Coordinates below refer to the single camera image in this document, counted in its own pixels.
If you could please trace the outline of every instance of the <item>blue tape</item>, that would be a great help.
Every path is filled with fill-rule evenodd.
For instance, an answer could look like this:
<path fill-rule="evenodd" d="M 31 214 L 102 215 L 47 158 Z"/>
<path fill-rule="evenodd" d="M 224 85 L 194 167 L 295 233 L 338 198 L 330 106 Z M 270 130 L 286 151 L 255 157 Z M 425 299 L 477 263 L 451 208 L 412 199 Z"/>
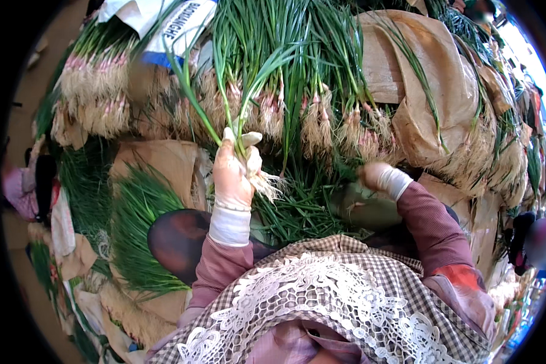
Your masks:
<path fill-rule="evenodd" d="M 180 63 L 180 66 L 184 64 L 184 58 L 178 57 L 177 55 L 175 55 L 174 57 L 178 61 L 178 63 Z M 153 63 L 158 66 L 164 66 L 169 69 L 172 69 L 170 65 L 170 61 L 167 58 L 167 55 L 162 52 L 144 52 L 141 55 L 141 62 Z"/>

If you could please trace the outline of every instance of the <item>lace trim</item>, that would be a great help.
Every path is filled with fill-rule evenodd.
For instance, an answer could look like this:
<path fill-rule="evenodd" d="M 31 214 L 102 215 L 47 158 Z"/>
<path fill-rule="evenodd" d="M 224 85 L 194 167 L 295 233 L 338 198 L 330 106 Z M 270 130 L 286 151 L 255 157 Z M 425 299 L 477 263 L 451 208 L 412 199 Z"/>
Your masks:
<path fill-rule="evenodd" d="M 211 314 L 210 327 L 196 327 L 178 351 L 186 363 L 237 363 L 256 334 L 276 317 L 317 312 L 361 339 L 388 364 L 459 363 L 439 343 L 440 332 L 421 313 L 404 312 L 407 301 L 387 297 L 371 271 L 335 256 L 285 257 L 241 278 L 232 307 Z"/>

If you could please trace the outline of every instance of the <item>wrist cuff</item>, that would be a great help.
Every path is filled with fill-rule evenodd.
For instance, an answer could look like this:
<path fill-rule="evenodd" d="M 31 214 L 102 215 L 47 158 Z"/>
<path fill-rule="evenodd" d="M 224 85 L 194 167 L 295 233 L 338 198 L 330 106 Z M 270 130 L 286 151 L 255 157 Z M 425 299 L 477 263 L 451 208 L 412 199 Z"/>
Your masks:
<path fill-rule="evenodd" d="M 379 188 L 386 191 L 391 199 L 398 201 L 413 179 L 397 168 L 384 171 L 379 178 Z"/>
<path fill-rule="evenodd" d="M 233 211 L 215 205 L 208 234 L 218 244 L 242 248 L 248 245 L 251 213 Z"/>

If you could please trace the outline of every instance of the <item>pile of green onions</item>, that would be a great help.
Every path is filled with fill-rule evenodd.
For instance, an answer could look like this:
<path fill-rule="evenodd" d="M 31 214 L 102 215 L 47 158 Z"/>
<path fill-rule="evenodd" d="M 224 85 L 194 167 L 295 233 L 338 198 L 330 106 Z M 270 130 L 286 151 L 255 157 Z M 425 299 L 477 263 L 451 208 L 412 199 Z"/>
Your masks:
<path fill-rule="evenodd" d="M 111 263 L 125 287 L 140 293 L 139 300 L 189 289 L 152 256 L 148 229 L 168 211 L 181 210 L 182 202 L 167 179 L 150 165 L 127 165 L 128 176 L 115 181 L 112 202 Z"/>

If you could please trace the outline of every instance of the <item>checkered apron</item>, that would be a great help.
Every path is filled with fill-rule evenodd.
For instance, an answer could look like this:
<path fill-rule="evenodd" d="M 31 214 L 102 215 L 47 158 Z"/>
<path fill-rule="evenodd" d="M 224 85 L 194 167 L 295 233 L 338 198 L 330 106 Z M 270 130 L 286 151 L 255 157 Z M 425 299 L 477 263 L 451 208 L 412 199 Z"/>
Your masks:
<path fill-rule="evenodd" d="M 198 332 L 199 328 L 211 327 L 214 325 L 214 315 L 221 310 L 231 308 L 233 299 L 239 296 L 239 280 L 242 285 L 242 279 L 251 278 L 252 275 L 259 272 L 259 268 L 268 268 L 279 266 L 278 261 L 283 261 L 285 257 L 299 257 L 306 253 L 312 258 L 327 256 L 331 252 L 332 260 L 344 265 L 356 265 L 372 273 L 373 279 L 378 287 L 384 289 L 384 293 L 389 298 L 401 298 L 406 300 L 402 310 L 407 317 L 413 314 L 421 315 L 430 321 L 440 333 L 438 344 L 444 345 L 446 354 L 453 360 L 466 363 L 482 362 L 488 357 L 490 343 L 478 333 L 473 331 L 453 310 L 447 306 L 437 295 L 423 285 L 420 278 L 423 269 L 419 261 L 403 257 L 388 251 L 369 248 L 365 244 L 346 237 L 344 235 L 334 235 L 324 239 L 301 241 L 276 251 L 270 256 L 263 258 L 254 269 L 251 269 L 243 276 L 239 277 L 229 287 L 227 287 L 218 298 L 209 305 L 205 311 L 187 326 L 176 331 L 175 336 L 164 347 L 162 347 L 151 359 L 150 362 L 158 363 L 180 363 L 186 362 L 180 356 L 178 346 L 190 343 L 190 337 L 194 336 L 194 330 Z M 340 324 L 339 320 L 330 318 L 329 315 L 322 315 L 312 310 L 292 310 L 289 313 L 279 315 L 273 319 L 268 319 L 260 327 L 258 333 L 251 338 L 251 343 L 240 354 L 239 362 L 244 362 L 248 353 L 255 342 L 269 329 L 278 323 L 288 320 L 310 320 L 325 324 L 327 327 L 335 330 L 350 342 L 356 343 L 366 356 L 377 363 L 392 363 L 391 358 L 387 361 L 384 355 L 380 355 L 379 350 L 372 349 L 367 342 L 360 339 L 359 335 L 353 334 L 352 330 L 347 330 Z M 396 342 L 387 342 L 391 348 L 396 346 Z M 430 362 L 429 360 L 413 360 L 407 358 L 405 362 Z"/>

